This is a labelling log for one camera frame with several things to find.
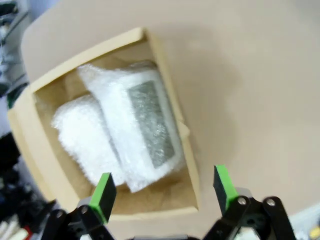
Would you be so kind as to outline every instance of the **beige table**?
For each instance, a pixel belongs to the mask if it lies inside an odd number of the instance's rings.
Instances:
[[[31,81],[117,34],[147,26],[164,41],[201,180],[199,213],[111,222],[119,239],[202,236],[220,216],[213,165],[289,214],[320,200],[318,1],[62,0],[25,32]]]

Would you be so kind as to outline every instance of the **bubble-wrapped package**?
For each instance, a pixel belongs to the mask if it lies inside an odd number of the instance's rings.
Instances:
[[[58,130],[58,140],[65,151],[93,185],[108,172],[117,186],[125,182],[103,112],[94,97],[85,95],[63,104],[51,124]]]
[[[114,70],[85,64],[77,71],[101,105],[131,192],[185,164],[169,99],[152,62]]]

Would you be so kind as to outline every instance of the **bubble-wrapped device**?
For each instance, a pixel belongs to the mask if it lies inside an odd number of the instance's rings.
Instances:
[[[125,181],[132,192],[184,165],[167,93],[152,62],[114,70],[85,64],[77,71],[101,105]]]

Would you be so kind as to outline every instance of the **metal bolt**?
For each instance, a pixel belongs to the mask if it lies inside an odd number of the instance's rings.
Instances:
[[[269,199],[266,201],[266,203],[267,203],[269,206],[271,206],[271,207],[273,207],[274,205],[276,205],[275,201],[272,200],[271,198],[269,198]]]
[[[86,206],[84,206],[84,207],[81,209],[81,213],[82,213],[82,214],[85,214],[87,211],[88,211],[88,208],[87,208]]]
[[[62,216],[62,211],[58,211],[58,213],[56,214],[56,218],[60,218]]]
[[[247,204],[246,200],[245,200],[243,197],[239,197],[239,198],[238,198],[238,203],[239,203],[240,205],[246,205],[246,204]]]

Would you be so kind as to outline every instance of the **open cardboard box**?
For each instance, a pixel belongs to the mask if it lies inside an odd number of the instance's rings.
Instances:
[[[131,193],[117,187],[111,218],[149,218],[194,212],[199,206],[199,176],[189,141],[189,129],[172,86],[159,40],[143,28],[104,41],[57,66],[28,86],[8,113],[17,145],[44,197],[57,199],[67,211],[90,196],[94,186],[64,151],[58,131],[51,127],[62,104],[88,93],[76,68],[85,63],[114,69],[151,60],[164,81],[183,145],[187,167]]]

